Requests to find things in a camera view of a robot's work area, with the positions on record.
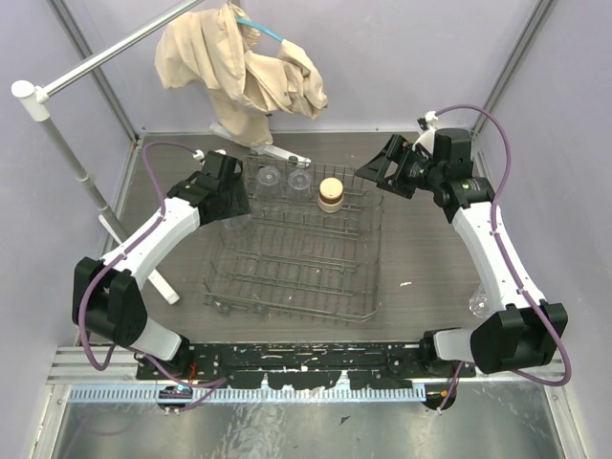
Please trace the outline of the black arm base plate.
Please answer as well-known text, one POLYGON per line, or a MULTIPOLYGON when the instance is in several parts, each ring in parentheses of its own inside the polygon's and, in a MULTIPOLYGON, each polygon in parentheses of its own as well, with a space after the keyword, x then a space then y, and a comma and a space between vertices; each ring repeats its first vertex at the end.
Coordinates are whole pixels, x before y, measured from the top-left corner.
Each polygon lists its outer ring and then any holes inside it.
POLYGON ((429 361, 416 343, 200 343, 193 344, 178 366, 163 367, 182 381, 207 383, 224 379, 234 389, 295 390, 337 385, 345 376, 349 388, 408 388, 424 379, 452 378, 448 361, 429 361))

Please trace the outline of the clear tumbler from corner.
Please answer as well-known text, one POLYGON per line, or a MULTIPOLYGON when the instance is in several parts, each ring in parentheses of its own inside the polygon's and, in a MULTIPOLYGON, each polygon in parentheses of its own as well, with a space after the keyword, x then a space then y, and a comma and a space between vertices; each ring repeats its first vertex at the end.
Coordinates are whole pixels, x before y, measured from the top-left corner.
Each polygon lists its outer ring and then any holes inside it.
POLYGON ((291 202, 304 203, 312 196, 313 178, 305 169, 296 169, 287 178, 287 196, 291 202))

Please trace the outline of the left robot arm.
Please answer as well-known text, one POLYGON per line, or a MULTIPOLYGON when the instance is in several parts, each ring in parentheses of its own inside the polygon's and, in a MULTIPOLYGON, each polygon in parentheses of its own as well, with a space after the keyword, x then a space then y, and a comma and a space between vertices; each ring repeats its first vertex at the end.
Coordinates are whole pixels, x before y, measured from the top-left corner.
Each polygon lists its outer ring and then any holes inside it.
POLYGON ((159 209, 142 227, 102 258, 82 258, 74 273, 72 321, 80 336, 153 358, 170 379, 190 370, 190 342, 149 316, 142 287, 191 233, 251 212, 242 161, 220 150, 194 155, 201 168, 160 192, 159 209))

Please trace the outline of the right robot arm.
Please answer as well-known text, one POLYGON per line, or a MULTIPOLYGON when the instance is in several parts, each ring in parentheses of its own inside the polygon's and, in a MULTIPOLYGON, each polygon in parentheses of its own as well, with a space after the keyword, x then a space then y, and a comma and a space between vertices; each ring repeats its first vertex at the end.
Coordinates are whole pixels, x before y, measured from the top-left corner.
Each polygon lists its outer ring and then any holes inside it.
POLYGON ((549 302, 526 273, 495 208, 488 179, 472 173, 470 133, 431 129, 416 142, 394 134, 358 177, 406 199, 416 190, 433 201, 466 245, 484 288, 489 316, 476 329, 425 332, 419 363, 439 377, 453 361, 470 362, 485 374, 549 364, 555 340, 568 322, 560 303, 549 302))

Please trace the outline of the beige brown travel cup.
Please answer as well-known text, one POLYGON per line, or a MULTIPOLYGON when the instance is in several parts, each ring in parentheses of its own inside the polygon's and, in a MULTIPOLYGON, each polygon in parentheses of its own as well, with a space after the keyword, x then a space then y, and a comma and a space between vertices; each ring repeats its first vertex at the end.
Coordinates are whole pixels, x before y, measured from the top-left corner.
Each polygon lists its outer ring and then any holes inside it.
POLYGON ((321 181, 318 188, 317 203, 326 213, 338 212, 343 205, 344 186, 341 180, 329 177, 321 181))

